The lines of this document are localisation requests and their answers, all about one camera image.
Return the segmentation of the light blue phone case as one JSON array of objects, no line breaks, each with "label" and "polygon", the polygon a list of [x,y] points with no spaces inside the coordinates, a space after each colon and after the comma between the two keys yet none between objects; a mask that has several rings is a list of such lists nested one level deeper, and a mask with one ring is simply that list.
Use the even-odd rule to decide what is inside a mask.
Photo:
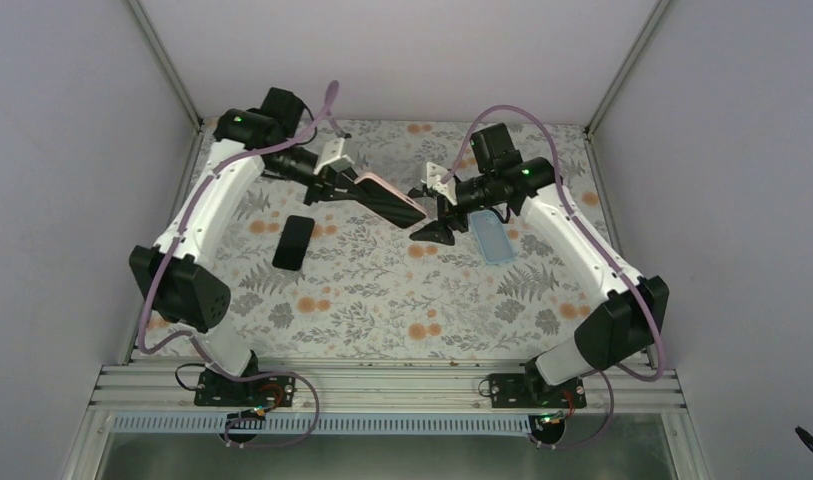
[{"label": "light blue phone case", "polygon": [[500,218],[491,210],[471,213],[469,225],[477,247],[488,265],[507,263],[515,258],[506,230]]}]

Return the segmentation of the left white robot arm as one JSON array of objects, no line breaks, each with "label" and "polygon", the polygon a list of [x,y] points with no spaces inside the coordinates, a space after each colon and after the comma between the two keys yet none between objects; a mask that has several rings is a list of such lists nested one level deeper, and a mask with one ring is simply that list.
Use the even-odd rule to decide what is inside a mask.
[{"label": "left white robot arm", "polygon": [[261,375],[252,351],[222,323],[230,290],[209,267],[231,215],[256,180],[270,172],[305,186],[306,205],[354,201],[401,229],[427,216],[422,206],[379,176],[357,174],[359,155],[345,134],[317,154],[300,148],[321,122],[333,120],[338,90],[338,81],[331,81],[320,111],[294,134],[263,109],[223,114],[207,163],[181,210],[151,246],[135,247],[129,258],[144,297],[137,349],[152,355],[177,338],[189,340],[206,368],[223,376],[220,390],[237,405],[258,396]]}]

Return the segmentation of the black smartphone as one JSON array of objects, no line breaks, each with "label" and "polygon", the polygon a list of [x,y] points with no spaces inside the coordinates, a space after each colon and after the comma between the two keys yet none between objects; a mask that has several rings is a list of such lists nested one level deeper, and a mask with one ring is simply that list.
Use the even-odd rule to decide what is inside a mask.
[{"label": "black smartphone", "polygon": [[282,270],[299,271],[302,268],[315,227],[309,217],[287,217],[280,240],[274,252],[272,266]]}]

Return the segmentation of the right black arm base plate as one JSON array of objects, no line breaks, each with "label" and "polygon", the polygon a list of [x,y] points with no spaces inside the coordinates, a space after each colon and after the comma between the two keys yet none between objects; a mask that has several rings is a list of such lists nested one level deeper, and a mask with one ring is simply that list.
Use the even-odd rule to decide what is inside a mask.
[{"label": "right black arm base plate", "polygon": [[578,409],[587,406],[580,378],[557,386],[531,380],[521,373],[492,373],[478,386],[494,409]]}]

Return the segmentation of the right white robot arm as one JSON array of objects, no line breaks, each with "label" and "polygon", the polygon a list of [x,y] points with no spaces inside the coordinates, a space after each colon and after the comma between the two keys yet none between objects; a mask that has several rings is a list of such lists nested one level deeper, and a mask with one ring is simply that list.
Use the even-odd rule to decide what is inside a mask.
[{"label": "right white robot arm", "polygon": [[567,381],[621,366],[650,345],[660,348],[668,286],[659,276],[644,276],[606,244],[563,186],[558,158],[523,160],[504,124],[471,134],[470,147],[478,176],[460,181],[452,170],[427,163],[421,186],[409,191],[411,198],[437,202],[436,220],[412,239],[451,245],[469,214],[504,204],[543,237],[595,303],[571,339],[525,363],[526,399],[547,407]]}]

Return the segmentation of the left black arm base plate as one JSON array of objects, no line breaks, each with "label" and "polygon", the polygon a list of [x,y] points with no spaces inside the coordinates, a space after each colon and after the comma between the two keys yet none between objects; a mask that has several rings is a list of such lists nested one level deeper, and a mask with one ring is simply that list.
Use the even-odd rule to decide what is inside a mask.
[{"label": "left black arm base plate", "polygon": [[234,382],[212,370],[204,370],[194,394],[198,407],[272,408],[291,407],[296,379],[268,376],[251,382]]}]

